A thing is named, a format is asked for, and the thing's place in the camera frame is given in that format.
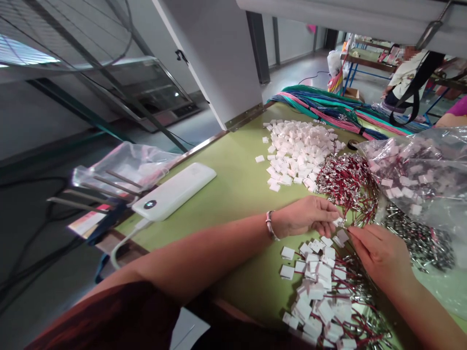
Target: white power bank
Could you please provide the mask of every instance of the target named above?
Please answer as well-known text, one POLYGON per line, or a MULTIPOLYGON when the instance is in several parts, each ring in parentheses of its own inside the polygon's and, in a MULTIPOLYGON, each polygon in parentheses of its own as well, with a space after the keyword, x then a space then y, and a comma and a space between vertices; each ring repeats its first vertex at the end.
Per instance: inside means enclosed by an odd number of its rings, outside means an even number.
POLYGON ((216 175, 206 165, 193 163, 145 195, 131 208, 150 221, 165 220, 216 175))

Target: woman's right hand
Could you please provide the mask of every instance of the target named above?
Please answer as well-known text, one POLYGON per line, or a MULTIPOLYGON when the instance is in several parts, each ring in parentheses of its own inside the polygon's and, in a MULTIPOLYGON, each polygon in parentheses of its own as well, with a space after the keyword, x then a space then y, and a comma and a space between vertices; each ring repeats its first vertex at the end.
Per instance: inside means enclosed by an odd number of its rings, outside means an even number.
POLYGON ((405 242, 378 225, 349 227, 348 231, 363 267, 389 297, 416 293, 420 283, 411 267, 405 242))

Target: white pillar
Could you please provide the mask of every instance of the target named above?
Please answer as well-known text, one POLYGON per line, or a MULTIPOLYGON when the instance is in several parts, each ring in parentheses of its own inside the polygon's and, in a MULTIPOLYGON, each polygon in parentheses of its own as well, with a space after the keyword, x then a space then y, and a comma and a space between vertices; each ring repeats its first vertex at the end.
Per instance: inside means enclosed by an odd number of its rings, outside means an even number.
POLYGON ((235 0, 152 1, 224 130, 262 103, 246 13, 235 0))

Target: person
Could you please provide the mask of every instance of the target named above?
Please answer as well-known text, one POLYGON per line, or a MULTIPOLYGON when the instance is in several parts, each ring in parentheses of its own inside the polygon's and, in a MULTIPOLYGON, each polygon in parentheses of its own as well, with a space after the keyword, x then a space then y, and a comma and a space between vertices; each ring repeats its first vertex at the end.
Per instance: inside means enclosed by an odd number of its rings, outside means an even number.
MULTIPOLYGON (((412 79, 418 71, 418 68, 425 60, 428 51, 417 50, 415 46, 406 46, 404 48, 403 59, 404 62, 395 71, 391 81, 386 89, 383 91, 382 99, 385 104, 396 106, 397 102, 401 99, 407 91, 412 79)), ((423 91, 425 90, 426 83, 419 90, 420 99, 422 98, 423 91)), ((413 96, 409 97, 406 101, 402 102, 400 108, 408 108, 413 106, 413 96)))
MULTIPOLYGON (((333 204, 311 195, 272 212, 271 227, 278 239, 310 228, 330 237, 339 216, 333 204)), ((203 229, 140 257, 98 284, 26 349, 168 349, 180 307, 274 243, 265 219, 258 214, 203 229)), ((427 348, 467 349, 466 335, 416 280, 403 240, 375 225, 349 232, 370 277, 427 348)), ((238 348, 313 347, 286 331, 240 321, 211 324, 193 347, 238 348)))
POLYGON ((448 111, 436 122, 434 127, 455 127, 467 125, 467 96, 457 101, 448 111))

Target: woman's left hand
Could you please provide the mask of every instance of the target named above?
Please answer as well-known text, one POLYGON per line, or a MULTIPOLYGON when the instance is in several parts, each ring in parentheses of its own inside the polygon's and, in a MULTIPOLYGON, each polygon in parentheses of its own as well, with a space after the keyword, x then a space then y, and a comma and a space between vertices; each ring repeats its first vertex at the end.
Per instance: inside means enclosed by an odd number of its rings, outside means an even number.
POLYGON ((272 214, 271 223, 279 239, 304 234, 315 229, 321 236, 331 238, 336 231, 332 223, 342 217, 337 207, 328 200, 309 195, 277 210, 272 214))

